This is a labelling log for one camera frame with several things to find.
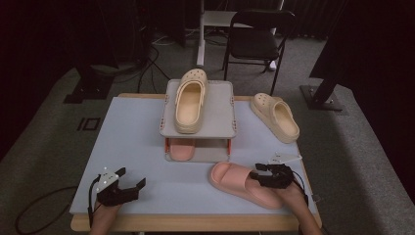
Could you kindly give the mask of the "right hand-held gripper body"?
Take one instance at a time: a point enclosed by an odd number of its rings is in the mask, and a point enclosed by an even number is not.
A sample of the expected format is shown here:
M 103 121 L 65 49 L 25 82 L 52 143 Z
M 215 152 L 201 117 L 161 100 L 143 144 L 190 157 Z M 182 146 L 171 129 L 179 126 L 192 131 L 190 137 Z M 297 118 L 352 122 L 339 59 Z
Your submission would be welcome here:
M 297 173 L 288 166 L 288 163 L 293 163 L 301 159 L 301 155 L 276 152 L 267 163 L 268 171 L 271 174 L 265 175 L 266 185 L 264 187 L 285 189 L 291 183 L 296 183 L 299 187 L 302 187 L 302 184 L 298 183 L 296 179 Z

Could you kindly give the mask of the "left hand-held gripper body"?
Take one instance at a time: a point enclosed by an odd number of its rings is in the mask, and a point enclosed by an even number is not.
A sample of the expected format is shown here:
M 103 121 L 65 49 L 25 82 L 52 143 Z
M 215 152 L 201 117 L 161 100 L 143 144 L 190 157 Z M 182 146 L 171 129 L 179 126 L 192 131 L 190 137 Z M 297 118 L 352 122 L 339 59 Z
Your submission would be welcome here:
M 118 188 L 119 179 L 120 177 L 115 175 L 115 171 L 104 168 L 96 189 L 97 201 L 99 203 L 110 207 L 128 202 L 128 192 Z

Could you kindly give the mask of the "pink slide slipper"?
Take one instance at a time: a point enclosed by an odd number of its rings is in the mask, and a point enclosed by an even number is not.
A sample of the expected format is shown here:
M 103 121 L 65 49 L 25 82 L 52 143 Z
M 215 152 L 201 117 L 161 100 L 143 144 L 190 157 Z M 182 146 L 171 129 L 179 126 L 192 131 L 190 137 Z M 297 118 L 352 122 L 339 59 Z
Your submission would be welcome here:
M 282 200 L 270 189 L 262 187 L 257 180 L 251 179 L 251 168 L 221 162 L 210 171 L 209 182 L 218 190 L 243 198 L 269 210 L 283 207 Z
M 171 139 L 169 146 L 170 157 L 175 161 L 185 162 L 193 158 L 196 148 L 195 139 Z

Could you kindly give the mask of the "cream clog shoe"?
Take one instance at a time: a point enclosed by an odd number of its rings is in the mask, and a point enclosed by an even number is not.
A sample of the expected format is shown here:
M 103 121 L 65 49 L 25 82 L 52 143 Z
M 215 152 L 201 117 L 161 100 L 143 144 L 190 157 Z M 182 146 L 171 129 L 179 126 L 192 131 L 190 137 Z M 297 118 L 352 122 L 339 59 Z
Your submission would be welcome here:
M 300 128 L 291 108 L 282 98 L 257 93 L 252 97 L 250 107 L 278 140 L 286 144 L 297 141 Z
M 179 133 L 194 134 L 201 129 L 208 77 L 201 69 L 188 70 L 176 91 L 174 124 Z

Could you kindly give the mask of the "grey shoe rack orange legs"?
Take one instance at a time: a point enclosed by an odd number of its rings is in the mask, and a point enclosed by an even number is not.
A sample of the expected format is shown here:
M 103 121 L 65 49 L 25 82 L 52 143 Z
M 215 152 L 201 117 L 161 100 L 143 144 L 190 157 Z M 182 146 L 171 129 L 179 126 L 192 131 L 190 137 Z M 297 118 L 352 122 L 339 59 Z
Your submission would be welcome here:
M 160 134 L 164 137 L 165 158 L 172 161 L 172 139 L 190 138 L 196 140 L 195 153 L 190 162 L 227 162 L 231 153 L 231 139 L 237 134 L 233 85 L 228 81 L 210 80 L 200 131 L 196 134 L 181 134 L 175 130 L 174 125 L 174 101 L 179 84 L 179 79 L 172 79 L 167 84 L 165 92 L 160 124 Z

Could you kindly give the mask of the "person's left hand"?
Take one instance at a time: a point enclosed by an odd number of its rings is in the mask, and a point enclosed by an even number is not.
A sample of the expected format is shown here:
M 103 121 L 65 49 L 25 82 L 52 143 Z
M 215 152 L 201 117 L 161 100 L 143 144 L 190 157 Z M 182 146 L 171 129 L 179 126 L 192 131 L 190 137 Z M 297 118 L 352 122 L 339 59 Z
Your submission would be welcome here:
M 107 207 L 99 202 L 95 203 L 93 211 L 94 225 L 111 225 L 120 210 L 121 205 Z

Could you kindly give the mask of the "person's right hand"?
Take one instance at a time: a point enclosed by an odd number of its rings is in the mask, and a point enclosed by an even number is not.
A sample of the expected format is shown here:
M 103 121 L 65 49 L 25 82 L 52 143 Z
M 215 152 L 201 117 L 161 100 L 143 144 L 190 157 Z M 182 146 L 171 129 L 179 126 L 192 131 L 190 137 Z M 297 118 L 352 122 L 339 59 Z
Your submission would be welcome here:
M 285 189 L 273 189 L 273 192 L 292 212 L 302 213 L 308 209 L 304 194 L 296 183 L 291 183 Z

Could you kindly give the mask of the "black stand base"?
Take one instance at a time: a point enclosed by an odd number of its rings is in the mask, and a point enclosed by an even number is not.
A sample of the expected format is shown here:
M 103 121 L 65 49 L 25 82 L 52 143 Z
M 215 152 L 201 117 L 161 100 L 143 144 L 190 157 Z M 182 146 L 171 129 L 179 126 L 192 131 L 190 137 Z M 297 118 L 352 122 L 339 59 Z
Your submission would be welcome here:
M 97 73 L 92 67 L 76 68 L 80 79 L 65 104 L 81 104 L 84 100 L 106 100 L 115 78 L 112 75 Z
M 301 85 L 300 91 L 311 110 L 341 112 L 344 109 L 333 91 L 312 85 Z

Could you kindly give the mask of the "black folding chair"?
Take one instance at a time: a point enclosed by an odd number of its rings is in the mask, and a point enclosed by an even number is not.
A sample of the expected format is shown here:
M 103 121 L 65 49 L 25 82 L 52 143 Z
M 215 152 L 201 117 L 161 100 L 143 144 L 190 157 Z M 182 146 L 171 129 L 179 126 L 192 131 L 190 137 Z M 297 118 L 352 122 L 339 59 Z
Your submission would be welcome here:
M 296 16 L 287 10 L 247 9 L 231 19 L 222 69 L 227 79 L 228 66 L 264 65 L 264 70 L 276 63 L 269 95 L 274 93 L 286 40 L 296 27 Z

